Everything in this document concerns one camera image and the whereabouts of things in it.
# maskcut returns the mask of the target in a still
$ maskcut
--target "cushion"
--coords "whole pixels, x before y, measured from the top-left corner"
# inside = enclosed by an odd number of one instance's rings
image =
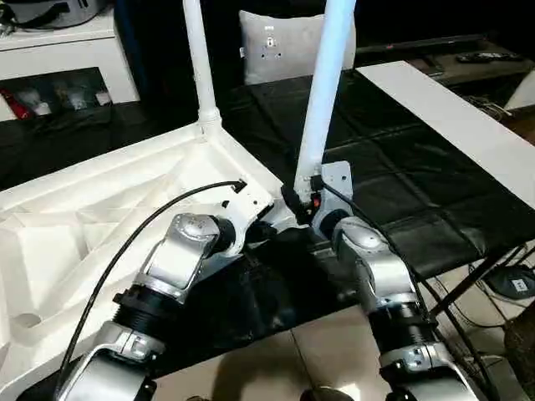
[[[273,18],[240,11],[245,83],[261,84],[311,75],[318,53],[324,16]],[[344,69],[353,68],[356,49],[352,25],[344,55]]]

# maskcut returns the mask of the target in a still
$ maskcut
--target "white plastic base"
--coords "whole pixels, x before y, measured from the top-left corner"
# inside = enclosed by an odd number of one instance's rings
[[[179,212],[224,214],[223,201],[274,203],[265,221],[296,226],[281,182],[223,128],[195,123],[0,192],[0,399],[10,401],[59,367],[87,297],[127,236],[158,206],[198,186],[245,180],[243,194],[209,190],[154,221],[124,254],[101,292],[75,357],[111,302]]]

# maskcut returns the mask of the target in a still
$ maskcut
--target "black table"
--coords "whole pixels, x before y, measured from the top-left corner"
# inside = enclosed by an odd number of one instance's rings
[[[218,99],[225,128],[290,185],[309,86],[309,78],[291,79]],[[0,187],[159,135],[193,120],[192,110],[123,104],[0,124]],[[342,78],[324,158],[349,161],[355,202],[423,277],[485,257],[491,266],[535,238],[534,210],[358,74]],[[155,375],[354,305],[354,292],[311,247],[306,231],[288,231],[196,286]],[[50,384],[20,399],[44,399]]]

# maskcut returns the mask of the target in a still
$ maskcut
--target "white pole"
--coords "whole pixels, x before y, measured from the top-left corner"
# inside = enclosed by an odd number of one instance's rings
[[[199,0],[183,0],[184,15],[186,17],[187,39],[190,44],[191,61],[199,99],[199,122],[201,124],[220,120],[216,106],[214,85],[211,81],[210,60],[202,11]]]
[[[327,133],[338,91],[356,0],[327,0],[324,30],[308,101],[294,189],[310,202],[310,177],[321,173]]]

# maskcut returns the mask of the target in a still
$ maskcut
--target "bag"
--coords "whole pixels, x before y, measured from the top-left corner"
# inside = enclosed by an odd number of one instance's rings
[[[86,23],[107,0],[4,0],[0,23],[22,29],[66,28]]]

